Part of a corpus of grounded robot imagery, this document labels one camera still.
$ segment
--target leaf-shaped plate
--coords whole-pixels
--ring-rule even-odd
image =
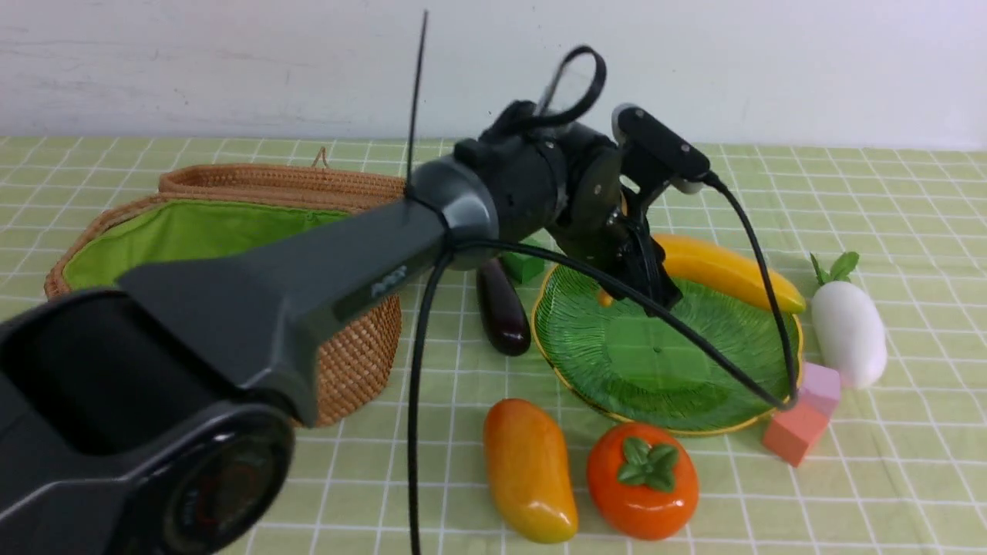
[[[771,313],[692,281],[675,282],[683,299],[672,314],[768,392],[787,399],[785,357]],[[598,290],[592,278],[555,266],[531,315],[542,356],[591,407],[680,436],[739,430],[773,412],[671,326],[646,317],[631,300],[603,307]],[[784,316],[801,382],[801,324],[794,314]]]

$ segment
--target toy block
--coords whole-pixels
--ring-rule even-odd
[[[521,241],[521,244],[529,247],[541,247],[537,241],[530,237]],[[545,271],[545,261],[538,257],[504,252],[500,255],[500,261],[503,263],[507,275],[519,284],[527,283]]]
[[[822,438],[829,419],[799,399],[788,411],[776,412],[762,442],[791,466],[799,466]]]
[[[840,404],[840,372],[826,366],[804,362],[798,398],[831,418]]]

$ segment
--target woven basket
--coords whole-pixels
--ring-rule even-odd
[[[249,202],[356,214],[403,193],[404,180],[399,178],[314,165],[228,164],[176,170],[161,177],[159,193],[110,209],[90,223],[48,273],[44,292],[48,298],[70,292],[66,265],[86,245],[115,226],[175,200]],[[401,321],[401,303],[397,295],[391,295],[321,345],[316,426],[335,424],[383,391],[394,365]]]

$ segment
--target green checkered tablecloth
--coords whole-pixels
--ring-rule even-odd
[[[426,141],[425,160],[450,141]],[[152,192],[162,172],[200,163],[332,166],[403,175],[404,142],[0,137],[0,317],[42,301],[44,274],[107,208]],[[906,555],[987,553],[987,152],[701,145],[740,193],[772,266],[814,292],[808,253],[826,265],[861,253],[856,282],[888,327],[884,378],[845,391],[822,443],[793,469],[762,427],[685,439],[702,483],[695,517],[660,543],[618,534],[589,502],[588,449],[610,425],[563,391],[536,350],[497,355],[483,337],[473,276],[449,273],[426,349],[421,510],[426,553],[446,555]],[[676,192],[655,230],[749,254],[713,192]],[[537,283],[520,290],[530,308]],[[341,424],[301,433],[276,505],[228,550],[238,555],[407,553],[403,442],[407,339],[420,283],[402,293],[404,339],[383,395]],[[818,360],[806,324],[807,356]],[[550,411],[569,442],[581,528],[535,545],[504,528],[486,491],[487,408],[504,396]]]

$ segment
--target green cube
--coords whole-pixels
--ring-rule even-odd
[[[537,241],[531,238],[521,241],[521,244],[541,247]],[[545,271],[545,261],[538,257],[518,253],[503,253],[500,255],[500,261],[503,263],[503,269],[507,275],[519,284],[527,283]]]

